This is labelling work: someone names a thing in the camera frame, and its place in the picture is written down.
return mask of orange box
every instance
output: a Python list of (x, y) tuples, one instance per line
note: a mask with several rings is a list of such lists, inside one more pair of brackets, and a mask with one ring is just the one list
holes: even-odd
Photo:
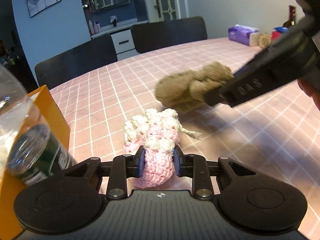
[[(52, 133), (62, 145), (69, 149), (70, 127), (64, 119), (60, 109), (53, 100), (46, 85), (28, 94), (38, 106), (40, 113), (47, 120)], [(22, 232), (22, 228), (13, 211), (13, 202), (17, 194), (26, 186), (8, 171), (0, 184), (0, 239), (12, 240)]]

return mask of brown bottle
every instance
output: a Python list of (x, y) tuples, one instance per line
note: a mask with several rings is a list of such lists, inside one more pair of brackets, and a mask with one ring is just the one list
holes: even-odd
[(296, 23), (296, 7), (289, 5), (289, 20), (284, 22), (283, 27), (290, 28)]

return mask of door handle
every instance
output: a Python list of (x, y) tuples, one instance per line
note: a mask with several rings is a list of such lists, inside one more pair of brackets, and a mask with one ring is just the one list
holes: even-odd
[(154, 8), (158, 11), (158, 17), (161, 18), (159, 0), (156, 0), (156, 5), (154, 6)]

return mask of white crocheted bobble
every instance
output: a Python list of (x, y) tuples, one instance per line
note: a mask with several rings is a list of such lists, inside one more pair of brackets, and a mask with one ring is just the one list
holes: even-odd
[(131, 131), (134, 130), (133, 123), (131, 122), (131, 120), (124, 122), (124, 128)]
[(126, 132), (125, 134), (127, 134), (127, 138), (128, 138), (127, 141), (133, 142), (134, 140), (136, 140), (136, 139), (138, 138), (138, 135), (137, 135), (137, 131), (136, 131), (136, 130), (128, 131), (128, 132)]
[(131, 117), (131, 121), (134, 128), (137, 128), (139, 124), (144, 124), (148, 122), (148, 118), (145, 115), (137, 114)]
[(173, 149), (175, 147), (175, 144), (172, 140), (160, 139), (159, 144), (160, 150), (162, 150), (165, 153), (169, 153), (170, 155), (173, 155)]
[(158, 151), (160, 149), (160, 142), (156, 136), (150, 135), (144, 142), (144, 148), (150, 148), (151, 150)]
[(148, 130), (149, 130), (149, 124), (148, 123), (140, 124), (137, 127), (137, 133), (139, 135), (145, 134)]
[(145, 110), (145, 113), (146, 113), (146, 117), (148, 118), (148, 120), (150, 120), (154, 116), (157, 116), (157, 115), (159, 116), (160, 115), (158, 110), (155, 109), (155, 108), (148, 108), (148, 109)]
[(167, 118), (167, 117), (178, 118), (178, 113), (174, 109), (167, 108), (163, 110), (161, 113), (164, 118)]
[(181, 124), (179, 122), (178, 119), (176, 118), (172, 118), (172, 117), (168, 117), (168, 118), (164, 118), (163, 119), (163, 127), (165, 128), (173, 128), (177, 131), (181, 130)]
[(163, 118), (160, 117), (159, 115), (152, 116), (151, 119), (149, 119), (149, 125), (150, 126), (154, 126), (154, 125), (162, 126), (163, 125)]

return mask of screw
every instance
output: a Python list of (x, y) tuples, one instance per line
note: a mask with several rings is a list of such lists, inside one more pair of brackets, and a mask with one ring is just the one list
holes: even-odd
[(198, 189), (196, 194), (199, 197), (209, 197), (209, 196), (211, 196), (212, 192), (211, 192), (211, 190), (208, 190), (206, 188), (202, 188), (202, 189)]
[(124, 194), (123, 189), (120, 188), (113, 188), (108, 193), (111, 197), (121, 197)]

